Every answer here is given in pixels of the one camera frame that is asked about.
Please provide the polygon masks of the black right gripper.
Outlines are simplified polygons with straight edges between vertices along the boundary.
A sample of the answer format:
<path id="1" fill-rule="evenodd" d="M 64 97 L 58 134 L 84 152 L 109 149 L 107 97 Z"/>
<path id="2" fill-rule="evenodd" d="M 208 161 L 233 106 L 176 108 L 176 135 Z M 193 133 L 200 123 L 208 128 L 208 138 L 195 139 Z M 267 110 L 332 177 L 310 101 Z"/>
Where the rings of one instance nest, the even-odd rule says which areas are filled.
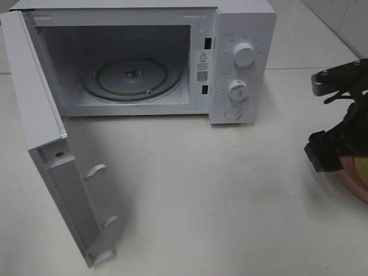
<path id="1" fill-rule="evenodd" d="M 343 120 L 310 135 L 304 151 L 318 173 L 343 169 L 342 156 L 367 157 L 367 102 L 352 103 Z"/>

